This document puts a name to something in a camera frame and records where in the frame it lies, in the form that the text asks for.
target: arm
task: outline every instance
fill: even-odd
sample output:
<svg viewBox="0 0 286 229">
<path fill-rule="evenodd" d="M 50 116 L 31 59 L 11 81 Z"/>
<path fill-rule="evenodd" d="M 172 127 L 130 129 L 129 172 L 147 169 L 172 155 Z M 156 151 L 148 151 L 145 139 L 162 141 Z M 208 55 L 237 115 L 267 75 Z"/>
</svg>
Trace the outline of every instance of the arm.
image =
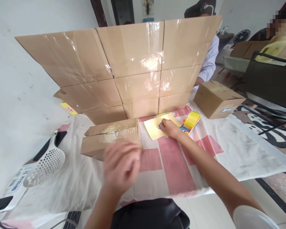
<svg viewBox="0 0 286 229">
<path fill-rule="evenodd" d="M 194 86 L 198 86 L 199 84 L 209 81 L 211 79 L 216 69 L 215 60 L 218 55 L 218 45 L 219 45 L 219 38 L 215 36 L 207 53 L 206 59 L 203 62 L 203 65 L 201 67 L 200 73 L 198 74 Z"/>
<path fill-rule="evenodd" d="M 135 143 L 113 144 L 105 151 L 105 183 L 85 229 L 109 229 L 113 213 L 124 192 L 135 182 L 142 149 Z"/>
<path fill-rule="evenodd" d="M 177 127 L 171 120 L 163 119 L 161 129 L 183 145 L 208 185 L 219 196 L 233 217 L 233 211 L 241 205 L 251 206 L 265 213 L 249 191 L 217 160 L 194 142 L 190 136 Z"/>
</svg>

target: packing tape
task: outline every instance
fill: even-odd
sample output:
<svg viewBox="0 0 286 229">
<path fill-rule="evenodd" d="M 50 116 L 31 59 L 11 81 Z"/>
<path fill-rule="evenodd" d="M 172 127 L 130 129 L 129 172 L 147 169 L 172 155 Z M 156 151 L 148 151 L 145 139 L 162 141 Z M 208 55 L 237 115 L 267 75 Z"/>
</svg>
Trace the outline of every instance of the packing tape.
<svg viewBox="0 0 286 229">
<path fill-rule="evenodd" d="M 199 119 L 200 114 L 195 112 L 195 111 L 191 111 L 191 113 L 188 115 L 187 119 L 184 122 L 184 125 L 187 128 L 192 129 L 194 127 L 194 125 L 197 123 L 197 120 Z"/>
</svg>

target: yellow jug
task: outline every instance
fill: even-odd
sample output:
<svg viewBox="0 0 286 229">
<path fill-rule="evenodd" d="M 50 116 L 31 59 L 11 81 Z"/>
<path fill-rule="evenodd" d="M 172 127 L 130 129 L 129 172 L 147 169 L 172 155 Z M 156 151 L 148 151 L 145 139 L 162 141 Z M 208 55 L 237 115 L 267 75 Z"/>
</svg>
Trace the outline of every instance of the yellow jug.
<svg viewBox="0 0 286 229">
<path fill-rule="evenodd" d="M 266 45 L 260 52 L 269 54 L 271 56 L 277 56 L 283 48 L 286 46 L 286 36 L 275 36 L 272 38 L 275 42 Z M 270 63 L 272 59 L 264 56 L 257 56 L 256 61 Z"/>
</svg>

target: sticky note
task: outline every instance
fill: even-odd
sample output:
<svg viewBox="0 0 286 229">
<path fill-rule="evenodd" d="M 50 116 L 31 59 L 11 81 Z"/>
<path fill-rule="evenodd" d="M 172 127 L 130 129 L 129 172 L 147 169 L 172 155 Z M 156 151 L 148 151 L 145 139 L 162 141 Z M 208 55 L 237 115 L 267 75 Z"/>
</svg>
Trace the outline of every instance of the sticky note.
<svg viewBox="0 0 286 229">
<path fill-rule="evenodd" d="M 162 122 L 162 119 L 172 120 L 178 127 L 181 126 L 181 124 L 174 118 L 174 113 L 168 113 L 160 117 L 147 120 L 144 122 L 144 125 L 152 140 L 156 140 L 162 136 L 168 137 L 167 134 L 159 129 L 159 124 Z"/>
</svg>

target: black chair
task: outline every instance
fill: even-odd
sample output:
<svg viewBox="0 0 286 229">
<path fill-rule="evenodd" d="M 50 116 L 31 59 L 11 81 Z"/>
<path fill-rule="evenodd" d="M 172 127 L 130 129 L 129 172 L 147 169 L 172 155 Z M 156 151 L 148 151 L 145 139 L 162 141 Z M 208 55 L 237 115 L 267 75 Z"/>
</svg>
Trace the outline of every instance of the black chair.
<svg viewBox="0 0 286 229">
<path fill-rule="evenodd" d="M 258 51 L 254 52 L 248 68 L 243 76 L 244 91 L 286 108 L 286 66 L 258 62 L 255 60 L 258 55 L 286 63 L 286 59 L 259 53 Z M 286 116 L 286 113 L 272 110 L 263 106 L 262 104 L 257 103 L 256 101 L 253 101 L 249 98 L 247 99 L 250 102 L 257 104 L 258 107 L 270 111 L 273 114 L 278 116 L 283 114 Z M 260 118 L 265 119 L 265 116 L 260 115 L 245 104 L 243 104 L 243 106 Z M 267 121 L 274 125 L 274 127 L 259 133 L 259 135 L 286 125 L 286 122 L 278 124 L 273 122 L 271 119 L 268 119 Z"/>
</svg>

